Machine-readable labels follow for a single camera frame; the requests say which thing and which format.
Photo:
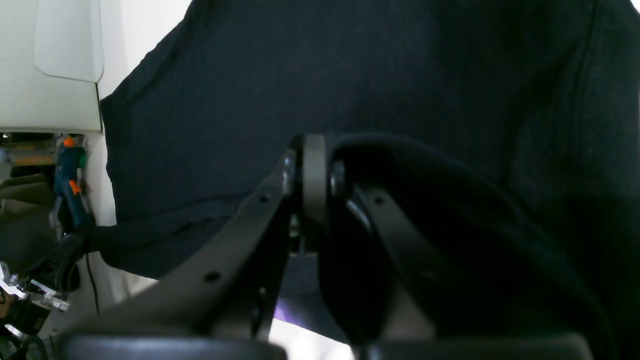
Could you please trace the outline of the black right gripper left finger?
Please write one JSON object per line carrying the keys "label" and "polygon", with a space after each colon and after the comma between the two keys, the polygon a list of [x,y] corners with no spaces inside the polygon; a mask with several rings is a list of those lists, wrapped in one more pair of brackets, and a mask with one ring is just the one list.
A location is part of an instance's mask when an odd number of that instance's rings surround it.
{"label": "black right gripper left finger", "polygon": [[290,257],[303,137],[219,232],[178,268],[58,341],[62,360],[285,360],[269,344]]}

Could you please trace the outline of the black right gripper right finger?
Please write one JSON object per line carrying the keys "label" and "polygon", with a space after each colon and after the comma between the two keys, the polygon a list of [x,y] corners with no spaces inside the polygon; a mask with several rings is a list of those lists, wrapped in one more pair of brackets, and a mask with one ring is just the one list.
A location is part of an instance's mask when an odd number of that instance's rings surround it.
{"label": "black right gripper right finger", "polygon": [[373,176],[330,166],[327,295],[357,360],[592,360],[579,333],[518,324],[518,307],[457,268]]}

